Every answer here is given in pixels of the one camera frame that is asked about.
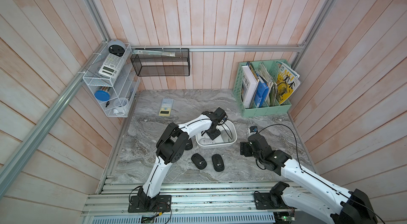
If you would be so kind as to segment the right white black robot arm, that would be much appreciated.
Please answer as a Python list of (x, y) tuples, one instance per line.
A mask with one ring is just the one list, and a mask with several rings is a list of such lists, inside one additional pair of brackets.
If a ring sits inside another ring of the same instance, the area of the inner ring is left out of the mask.
[(273, 150), (264, 136), (252, 134), (240, 143), (241, 155), (255, 160), (279, 176), (308, 191), (300, 192), (285, 182), (278, 182), (268, 193), (255, 191), (258, 210), (296, 208), (327, 224), (376, 224), (380, 220), (367, 194), (359, 189), (349, 191), (311, 170), (281, 150)]

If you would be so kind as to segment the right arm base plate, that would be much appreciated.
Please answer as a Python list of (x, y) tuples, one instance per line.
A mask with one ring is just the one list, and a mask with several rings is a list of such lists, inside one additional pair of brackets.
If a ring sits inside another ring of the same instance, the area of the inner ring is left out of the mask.
[(274, 194), (254, 191), (253, 197), (257, 210), (288, 209), (295, 211), (295, 208), (287, 206), (280, 197)]

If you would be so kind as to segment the black mouse with logo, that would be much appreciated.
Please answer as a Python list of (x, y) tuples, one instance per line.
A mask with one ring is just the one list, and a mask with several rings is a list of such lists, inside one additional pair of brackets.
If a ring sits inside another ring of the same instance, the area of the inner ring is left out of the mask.
[(222, 172), (225, 169), (224, 161), (219, 154), (212, 156), (213, 167), (216, 172)]

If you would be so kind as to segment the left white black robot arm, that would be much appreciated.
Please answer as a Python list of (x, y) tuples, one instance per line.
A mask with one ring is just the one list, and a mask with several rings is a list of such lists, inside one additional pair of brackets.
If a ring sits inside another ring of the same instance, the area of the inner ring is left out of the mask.
[(204, 111), (198, 118), (182, 123), (170, 123), (156, 144), (156, 161), (154, 167), (137, 195), (144, 205), (152, 201), (161, 190), (161, 185), (172, 164), (177, 162), (191, 138), (207, 135), (215, 140), (221, 135), (219, 126), (227, 121), (227, 114), (222, 108), (214, 112)]

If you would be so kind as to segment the black ribbed mouse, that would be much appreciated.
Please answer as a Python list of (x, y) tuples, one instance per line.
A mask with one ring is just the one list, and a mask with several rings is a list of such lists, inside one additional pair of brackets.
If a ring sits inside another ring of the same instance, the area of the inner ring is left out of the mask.
[(192, 149), (193, 149), (193, 143), (192, 143), (192, 139), (190, 138), (190, 139), (187, 140), (187, 143), (185, 145), (185, 150), (190, 151)]

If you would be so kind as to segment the white plastic storage box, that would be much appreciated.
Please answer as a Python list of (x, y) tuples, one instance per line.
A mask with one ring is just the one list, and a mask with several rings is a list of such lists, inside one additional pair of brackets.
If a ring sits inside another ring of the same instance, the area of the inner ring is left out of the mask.
[(199, 143), (202, 138), (210, 138), (207, 134), (203, 136), (201, 134), (196, 135), (196, 142), (200, 148), (210, 149), (210, 148), (219, 148), (219, 147), (229, 147), (237, 141), (237, 132), (233, 122), (226, 121), (224, 124), (217, 126), (217, 129), (221, 131), (221, 135), (218, 136), (213, 141), (215, 144), (203, 146)]

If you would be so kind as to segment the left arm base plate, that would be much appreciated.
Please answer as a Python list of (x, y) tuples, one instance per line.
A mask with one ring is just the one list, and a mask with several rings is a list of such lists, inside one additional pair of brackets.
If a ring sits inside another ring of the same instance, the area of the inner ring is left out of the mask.
[(157, 195), (153, 199), (145, 199), (144, 196), (138, 195), (130, 198), (128, 207), (129, 213), (144, 213), (144, 212), (170, 212), (172, 203), (171, 195)]

